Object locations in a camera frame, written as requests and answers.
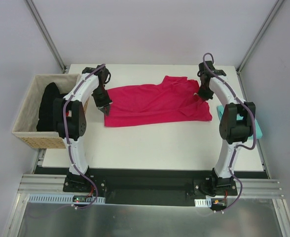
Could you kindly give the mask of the pink t shirt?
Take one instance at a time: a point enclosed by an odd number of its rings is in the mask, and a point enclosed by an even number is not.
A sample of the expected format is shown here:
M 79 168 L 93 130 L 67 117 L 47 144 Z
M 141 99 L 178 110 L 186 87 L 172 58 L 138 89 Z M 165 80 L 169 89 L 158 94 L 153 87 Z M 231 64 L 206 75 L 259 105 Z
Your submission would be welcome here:
M 112 100 L 105 127 L 212 120 L 210 106 L 197 94 L 200 85 L 187 77 L 165 76 L 160 84 L 129 85 L 108 90 Z

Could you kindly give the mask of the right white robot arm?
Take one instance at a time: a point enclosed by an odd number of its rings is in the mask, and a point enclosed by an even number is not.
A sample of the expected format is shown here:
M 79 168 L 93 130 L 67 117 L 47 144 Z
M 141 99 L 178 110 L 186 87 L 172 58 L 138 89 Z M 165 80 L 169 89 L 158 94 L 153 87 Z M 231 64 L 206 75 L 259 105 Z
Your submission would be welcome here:
M 209 182 L 210 191 L 215 195 L 220 195 L 227 188 L 224 179 L 234 175 L 234 165 L 239 150 L 255 148 L 255 104 L 240 99 L 224 79 L 226 73 L 223 70 L 217 70 L 212 61 L 200 63 L 197 75 L 201 81 L 199 97 L 208 101 L 212 100 L 215 95 L 224 108 L 219 123 L 222 147 L 214 167 L 216 179 Z

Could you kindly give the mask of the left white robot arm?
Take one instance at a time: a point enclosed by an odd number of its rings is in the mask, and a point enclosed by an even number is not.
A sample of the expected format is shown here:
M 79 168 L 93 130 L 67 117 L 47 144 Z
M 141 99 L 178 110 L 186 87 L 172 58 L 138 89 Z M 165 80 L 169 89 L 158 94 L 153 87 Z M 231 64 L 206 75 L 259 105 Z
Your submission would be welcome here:
M 53 127 L 68 150 L 71 162 L 69 172 L 79 175 L 74 181 L 74 186 L 80 192 L 88 191 L 92 182 L 83 175 L 89 167 L 83 144 L 87 128 L 84 105 L 93 97 L 97 109 L 108 116 L 112 100 L 105 85 L 110 79 L 111 73 L 105 64 L 96 68 L 86 67 L 73 89 L 63 98 L 57 98 L 53 102 Z

